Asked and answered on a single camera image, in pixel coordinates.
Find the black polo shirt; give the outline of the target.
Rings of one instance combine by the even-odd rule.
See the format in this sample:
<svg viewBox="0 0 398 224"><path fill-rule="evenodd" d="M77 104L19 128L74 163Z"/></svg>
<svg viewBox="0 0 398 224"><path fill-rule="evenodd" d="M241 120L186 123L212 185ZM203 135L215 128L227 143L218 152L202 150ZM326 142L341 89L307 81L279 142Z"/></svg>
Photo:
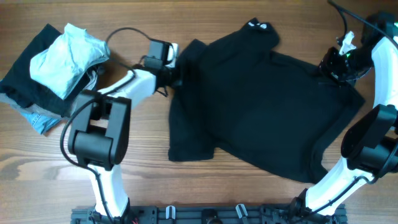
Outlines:
<svg viewBox="0 0 398 224"><path fill-rule="evenodd" d="M170 161L211 159L220 148L280 177L319 182L325 149L364 104L348 83L274 50L279 36L253 18L180 54L169 113Z"/></svg>

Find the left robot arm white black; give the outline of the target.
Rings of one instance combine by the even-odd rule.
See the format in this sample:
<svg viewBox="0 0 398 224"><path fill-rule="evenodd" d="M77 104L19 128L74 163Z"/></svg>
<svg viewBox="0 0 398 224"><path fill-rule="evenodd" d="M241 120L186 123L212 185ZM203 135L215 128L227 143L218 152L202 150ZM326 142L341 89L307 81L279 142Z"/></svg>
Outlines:
<svg viewBox="0 0 398 224"><path fill-rule="evenodd" d="M65 159L89 172L96 203L93 223L132 223L130 199L124 189L121 162L129 145L132 110L158 88L175 81L177 58L144 56L113 85L78 95L78 108L60 140Z"/></svg>

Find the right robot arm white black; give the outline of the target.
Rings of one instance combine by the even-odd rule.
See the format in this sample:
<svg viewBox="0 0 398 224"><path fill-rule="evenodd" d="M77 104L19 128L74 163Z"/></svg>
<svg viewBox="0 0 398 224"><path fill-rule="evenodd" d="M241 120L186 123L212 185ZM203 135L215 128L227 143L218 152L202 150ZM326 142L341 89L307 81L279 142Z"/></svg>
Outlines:
<svg viewBox="0 0 398 224"><path fill-rule="evenodd" d="M356 190L397 172L397 140L386 135L397 129L397 22L387 12L365 19L350 15L364 24L362 46L353 46L353 33L345 32L338 39L338 55L327 56L320 68L339 82L359 80L373 68L373 109L349 128L332 170L294 198L290 223L331 223L337 208Z"/></svg>

